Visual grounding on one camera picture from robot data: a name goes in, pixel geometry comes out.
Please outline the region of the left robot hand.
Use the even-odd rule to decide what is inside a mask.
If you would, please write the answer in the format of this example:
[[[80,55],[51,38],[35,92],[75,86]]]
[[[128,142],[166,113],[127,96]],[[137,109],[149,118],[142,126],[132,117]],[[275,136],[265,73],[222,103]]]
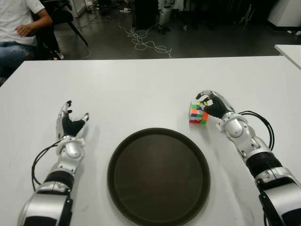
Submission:
[[[66,136],[77,136],[77,134],[89,120],[89,113],[86,113],[81,119],[77,121],[72,121],[70,119],[70,114],[72,113],[72,110],[69,109],[71,107],[71,104],[71,100],[65,102],[59,111],[56,120],[56,137],[58,140],[61,140]]]

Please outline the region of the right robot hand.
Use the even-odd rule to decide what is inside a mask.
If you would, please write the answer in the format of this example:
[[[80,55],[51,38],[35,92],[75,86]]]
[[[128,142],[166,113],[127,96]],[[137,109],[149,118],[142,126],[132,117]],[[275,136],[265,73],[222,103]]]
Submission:
[[[234,113],[232,105],[218,92],[212,90],[203,90],[197,96],[196,100],[200,100],[206,96],[200,103],[200,108],[207,114],[222,119],[227,113]]]

